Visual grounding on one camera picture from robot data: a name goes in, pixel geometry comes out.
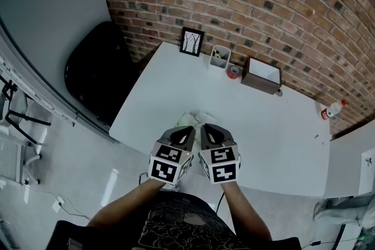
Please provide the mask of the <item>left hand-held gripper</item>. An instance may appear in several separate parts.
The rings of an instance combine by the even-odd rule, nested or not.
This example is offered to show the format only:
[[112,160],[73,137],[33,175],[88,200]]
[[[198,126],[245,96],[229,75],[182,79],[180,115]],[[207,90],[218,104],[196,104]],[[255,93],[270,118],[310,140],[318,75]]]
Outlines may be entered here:
[[177,126],[165,131],[150,154],[148,177],[176,185],[188,172],[194,158],[195,135],[193,126]]

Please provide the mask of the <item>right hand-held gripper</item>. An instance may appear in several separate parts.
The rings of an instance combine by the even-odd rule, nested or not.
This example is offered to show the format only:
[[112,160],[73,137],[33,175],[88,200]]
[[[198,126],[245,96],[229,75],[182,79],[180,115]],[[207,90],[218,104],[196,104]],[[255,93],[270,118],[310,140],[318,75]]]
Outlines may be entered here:
[[200,127],[200,144],[200,165],[211,184],[236,181],[241,156],[231,133],[215,124],[203,124]]

